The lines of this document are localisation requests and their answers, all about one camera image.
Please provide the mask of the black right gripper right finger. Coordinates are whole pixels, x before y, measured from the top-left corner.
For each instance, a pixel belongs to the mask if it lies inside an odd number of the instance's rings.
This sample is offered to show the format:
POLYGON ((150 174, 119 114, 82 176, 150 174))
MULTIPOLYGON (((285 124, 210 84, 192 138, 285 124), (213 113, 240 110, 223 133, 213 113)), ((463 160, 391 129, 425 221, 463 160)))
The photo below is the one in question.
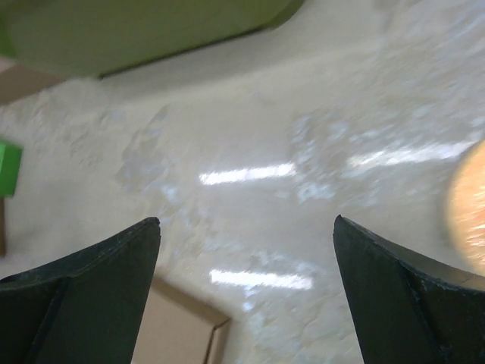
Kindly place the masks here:
POLYGON ((366 363, 482 363, 484 278, 339 215, 333 245, 366 363))

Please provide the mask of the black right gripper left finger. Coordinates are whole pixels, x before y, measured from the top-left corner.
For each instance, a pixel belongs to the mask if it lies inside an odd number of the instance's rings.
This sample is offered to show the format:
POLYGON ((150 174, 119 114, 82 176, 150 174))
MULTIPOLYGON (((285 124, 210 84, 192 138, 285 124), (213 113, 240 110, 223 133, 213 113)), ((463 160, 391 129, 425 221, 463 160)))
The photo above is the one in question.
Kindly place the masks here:
POLYGON ((155 271, 159 220, 1 280, 3 363, 129 363, 155 271))

